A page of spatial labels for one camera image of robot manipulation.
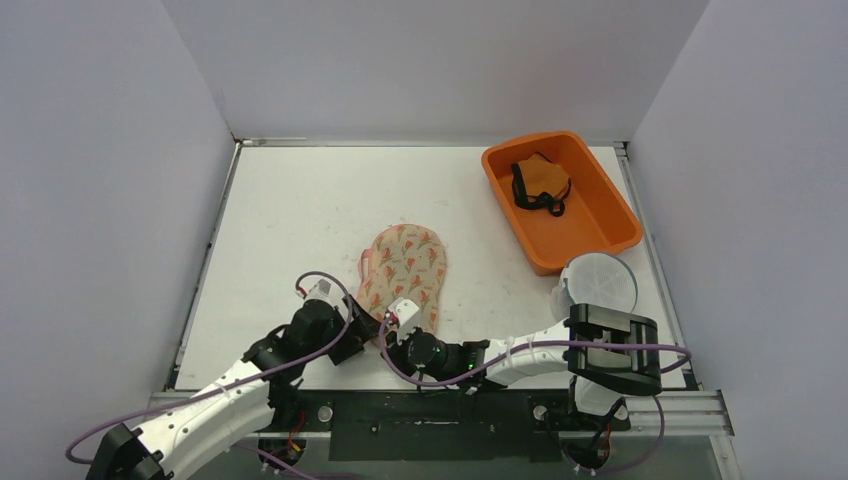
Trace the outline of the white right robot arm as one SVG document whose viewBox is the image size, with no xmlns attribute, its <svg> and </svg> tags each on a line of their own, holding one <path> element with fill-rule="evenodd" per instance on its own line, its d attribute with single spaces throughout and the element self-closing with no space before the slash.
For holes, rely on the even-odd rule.
<svg viewBox="0 0 848 480">
<path fill-rule="evenodd" d="M 425 388 L 474 395 L 504 390 L 540 375 L 569 373 L 568 421 L 588 429 L 622 396 L 662 390 L 657 324 L 629 312 L 592 304 L 570 307 L 566 319 L 538 332 L 505 339 L 446 343 L 419 327 L 402 333 L 395 313 L 377 344 L 390 368 Z"/>
</svg>

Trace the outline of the pink carrot-print laundry bag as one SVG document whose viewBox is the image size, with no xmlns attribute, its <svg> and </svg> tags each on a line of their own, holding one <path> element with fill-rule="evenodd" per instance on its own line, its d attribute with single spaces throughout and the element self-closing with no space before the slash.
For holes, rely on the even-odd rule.
<svg viewBox="0 0 848 480">
<path fill-rule="evenodd" d="M 434 334 L 446 274 L 446 249 L 434 231 L 415 224 L 394 225 L 362 251 L 356 300 L 376 319 L 395 300 L 411 300 L 421 309 L 423 330 Z"/>
</svg>

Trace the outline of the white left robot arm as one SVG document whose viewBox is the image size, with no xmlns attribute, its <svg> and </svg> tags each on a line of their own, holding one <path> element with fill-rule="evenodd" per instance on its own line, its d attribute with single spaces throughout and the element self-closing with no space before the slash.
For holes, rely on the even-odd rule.
<svg viewBox="0 0 848 480">
<path fill-rule="evenodd" d="M 186 404 L 134 428 L 120 422 L 101 439 L 89 479 L 184 479 L 243 437 L 300 425 L 298 388 L 306 364 L 338 365 L 375 338 L 377 319 L 356 301 L 310 299 L 290 323 L 253 343 L 232 367 Z"/>
</svg>

